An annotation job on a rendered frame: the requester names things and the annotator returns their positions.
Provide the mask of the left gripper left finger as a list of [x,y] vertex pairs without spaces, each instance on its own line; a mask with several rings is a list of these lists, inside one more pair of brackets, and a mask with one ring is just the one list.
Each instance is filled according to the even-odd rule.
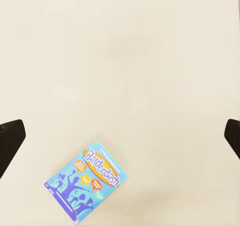
[[26,138],[22,119],[0,124],[0,179]]

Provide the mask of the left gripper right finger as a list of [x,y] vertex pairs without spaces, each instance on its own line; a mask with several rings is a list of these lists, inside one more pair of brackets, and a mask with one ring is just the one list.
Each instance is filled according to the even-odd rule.
[[232,150],[240,159],[240,121],[235,119],[228,119],[224,137],[231,146]]

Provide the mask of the board game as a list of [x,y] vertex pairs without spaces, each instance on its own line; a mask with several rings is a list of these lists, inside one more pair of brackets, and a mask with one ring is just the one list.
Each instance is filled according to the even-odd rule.
[[98,138],[66,164],[44,186],[76,224],[128,177]]

